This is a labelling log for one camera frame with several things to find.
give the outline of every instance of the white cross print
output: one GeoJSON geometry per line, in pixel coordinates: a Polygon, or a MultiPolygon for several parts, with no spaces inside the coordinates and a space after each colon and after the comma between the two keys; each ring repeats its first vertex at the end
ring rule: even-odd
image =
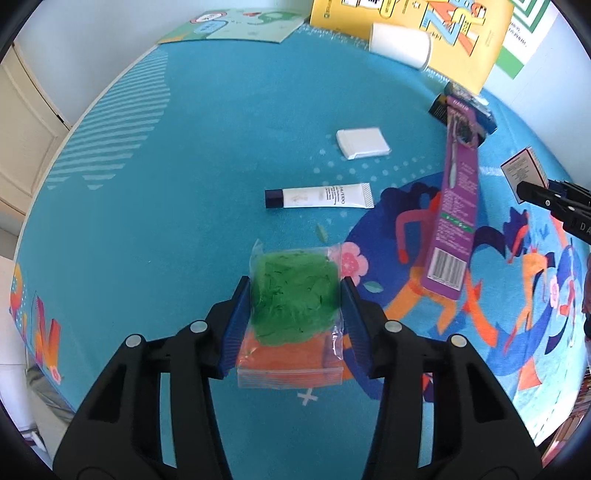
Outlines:
{"type": "Polygon", "coordinates": [[[306,393],[298,393],[298,397],[303,398],[304,401],[301,403],[303,406],[306,406],[310,400],[317,401],[318,397],[312,395],[312,389],[309,388],[306,393]]]}

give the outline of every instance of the white stripes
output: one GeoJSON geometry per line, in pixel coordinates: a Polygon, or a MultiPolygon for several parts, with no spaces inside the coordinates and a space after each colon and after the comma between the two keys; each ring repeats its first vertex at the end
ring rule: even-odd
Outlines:
{"type": "Polygon", "coordinates": [[[85,180],[110,180],[115,176],[114,173],[109,173],[107,175],[82,175],[82,178],[85,180]]]}
{"type": "Polygon", "coordinates": [[[125,112],[118,112],[118,113],[110,113],[108,115],[105,114],[99,114],[99,115],[94,115],[89,117],[88,121],[85,119],[82,122],[82,125],[88,129],[89,125],[94,125],[94,124],[98,124],[98,125],[104,125],[104,123],[100,123],[101,121],[104,121],[108,118],[115,118],[118,116],[124,116],[125,119],[128,118],[140,118],[138,116],[133,116],[131,115],[132,113],[145,113],[145,112],[152,112],[154,114],[154,116],[160,116],[162,115],[164,112],[162,111],[162,108],[166,107],[166,103],[159,103],[157,106],[145,106],[142,108],[136,108],[136,109],[127,109],[125,112]]]}
{"type": "MultiPolygon", "coordinates": [[[[164,112],[162,111],[162,112],[154,112],[154,113],[144,113],[143,115],[131,115],[131,116],[127,116],[125,118],[120,118],[118,121],[126,122],[126,121],[129,121],[129,120],[143,120],[144,118],[154,118],[154,117],[157,117],[157,116],[162,116],[163,114],[164,114],[164,112]]],[[[111,126],[109,128],[110,130],[113,130],[113,128],[119,128],[118,125],[113,125],[113,122],[114,121],[109,120],[109,121],[106,121],[106,122],[98,122],[96,124],[91,124],[91,125],[88,125],[88,126],[85,126],[85,124],[83,122],[81,124],[80,129],[83,132],[86,132],[89,129],[93,129],[94,127],[104,127],[105,125],[110,125],[111,126]]]]}
{"type": "Polygon", "coordinates": [[[117,161],[117,160],[127,160],[128,158],[133,157],[133,153],[124,153],[121,155],[107,155],[106,157],[90,157],[90,158],[79,158],[77,160],[70,160],[70,161],[60,161],[54,164],[57,168],[62,167],[69,167],[71,165],[81,165],[84,163],[94,163],[94,162],[103,162],[103,161],[117,161]]]}
{"type": "MultiPolygon", "coordinates": [[[[140,95],[136,95],[139,96],[138,99],[136,100],[128,100],[126,102],[117,102],[117,109],[121,110],[122,105],[153,105],[156,102],[153,103],[144,103],[145,100],[160,100],[163,101],[164,99],[167,99],[168,97],[170,97],[170,93],[160,93],[159,95],[154,95],[154,96],[149,96],[149,95],[145,95],[145,94],[140,94],[140,95]]],[[[101,103],[100,105],[97,105],[97,107],[92,109],[92,112],[101,112],[105,110],[105,104],[101,103]]]]}
{"type": "Polygon", "coordinates": [[[124,99],[142,98],[142,97],[147,97],[148,94],[154,95],[154,94],[158,94],[158,93],[168,93],[168,92],[169,92],[169,89],[167,87],[153,87],[153,88],[146,88],[143,90],[139,90],[138,93],[119,93],[117,95],[109,95],[109,96],[105,95],[101,100],[99,100],[99,102],[96,104],[96,106],[103,106],[107,103],[113,103],[113,101],[115,101],[115,102],[117,102],[117,104],[119,104],[119,100],[121,100],[121,98],[124,98],[124,99]]]}
{"type": "Polygon", "coordinates": [[[112,140],[104,140],[102,142],[84,143],[83,145],[74,145],[73,147],[68,145],[66,148],[64,148],[64,150],[62,150],[62,152],[67,153],[67,152],[71,152],[74,150],[80,150],[81,148],[102,147],[103,145],[114,145],[114,144],[118,144],[118,143],[141,142],[141,141],[145,140],[146,138],[148,138],[148,137],[146,135],[143,135],[141,137],[114,138],[112,140]]]}
{"type": "MultiPolygon", "coordinates": [[[[98,155],[100,153],[113,153],[113,152],[120,152],[122,150],[135,150],[136,148],[141,147],[142,145],[139,143],[131,144],[131,145],[120,145],[118,147],[107,147],[107,148],[97,148],[95,150],[87,150],[84,152],[84,155],[98,155]]],[[[72,158],[72,157],[80,157],[79,153],[68,153],[67,155],[61,155],[60,159],[72,158]]]]}
{"type": "Polygon", "coordinates": [[[114,165],[88,165],[86,167],[64,168],[63,170],[52,171],[52,174],[77,173],[79,171],[101,171],[101,170],[121,170],[125,167],[124,163],[114,165]]]}
{"type": "MultiPolygon", "coordinates": [[[[117,124],[117,125],[112,125],[111,127],[107,127],[107,128],[99,128],[96,130],[92,130],[88,133],[84,133],[82,132],[81,134],[78,133],[78,130],[76,130],[76,133],[72,136],[72,139],[67,143],[68,145],[70,144],[74,144],[76,145],[78,142],[78,140],[80,139],[80,137],[85,137],[87,135],[93,135],[93,134],[97,134],[97,133],[101,133],[101,132],[108,132],[110,130],[119,130],[119,132],[116,132],[114,134],[110,134],[110,136],[114,136],[114,135],[121,135],[121,128],[129,128],[129,127],[140,127],[142,125],[153,125],[153,124],[157,124],[159,120],[144,120],[142,122],[134,122],[131,124],[117,124]]],[[[136,133],[136,132],[151,132],[154,129],[154,127],[148,127],[146,129],[137,129],[137,130],[127,130],[125,135],[131,134],[131,133],[136,133]]],[[[95,139],[95,138],[102,138],[101,135],[98,135],[97,137],[91,137],[91,139],[95,139]]]]}
{"type": "Polygon", "coordinates": [[[168,55],[154,50],[96,103],[49,172],[49,190],[74,173],[82,174],[89,190],[98,190],[125,167],[121,160],[141,148],[170,101],[164,81],[167,62],[168,55]]]}
{"type": "Polygon", "coordinates": [[[120,87],[120,88],[116,88],[113,90],[113,94],[116,93],[124,93],[124,92],[141,92],[144,88],[151,86],[153,88],[159,87],[159,88],[164,88],[166,87],[166,84],[164,82],[152,82],[152,81],[141,81],[139,83],[136,83],[134,85],[127,85],[124,87],[120,87]]]}
{"type": "Polygon", "coordinates": [[[49,182],[66,181],[67,179],[69,179],[69,177],[52,177],[50,179],[47,179],[46,181],[49,181],[49,182]]]}

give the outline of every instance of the white box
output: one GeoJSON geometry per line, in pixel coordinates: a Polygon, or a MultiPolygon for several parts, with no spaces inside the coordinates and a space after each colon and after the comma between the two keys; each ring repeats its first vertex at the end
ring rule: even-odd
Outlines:
{"type": "Polygon", "coordinates": [[[379,157],[392,151],[377,127],[339,130],[336,141],[347,160],[379,157]]]}
{"type": "Polygon", "coordinates": [[[520,182],[527,181],[539,187],[548,188],[546,172],[531,147],[524,148],[517,155],[503,163],[501,170],[505,174],[505,178],[511,185],[513,194],[519,203],[524,202],[517,195],[517,185],[520,182]]]}

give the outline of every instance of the white tube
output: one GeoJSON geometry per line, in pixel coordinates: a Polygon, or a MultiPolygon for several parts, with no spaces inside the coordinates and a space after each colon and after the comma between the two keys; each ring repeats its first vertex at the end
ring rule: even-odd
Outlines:
{"type": "Polygon", "coordinates": [[[356,183],[329,187],[266,190],[265,206],[267,208],[374,208],[374,199],[369,183],[356,183]]]}

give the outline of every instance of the pink flower print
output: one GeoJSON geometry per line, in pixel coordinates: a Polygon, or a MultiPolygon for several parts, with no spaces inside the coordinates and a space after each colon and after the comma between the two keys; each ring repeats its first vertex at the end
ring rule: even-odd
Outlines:
{"type": "Polygon", "coordinates": [[[51,377],[59,385],[61,383],[61,375],[57,371],[57,367],[53,367],[53,366],[49,367],[49,373],[51,373],[51,377]]]}
{"type": "Polygon", "coordinates": [[[556,276],[550,279],[550,306],[555,309],[558,307],[558,299],[560,298],[560,287],[556,276]]]}
{"type": "Polygon", "coordinates": [[[343,277],[351,277],[355,286],[369,270],[368,259],[353,242],[345,242],[340,251],[340,269],[343,277]]]}

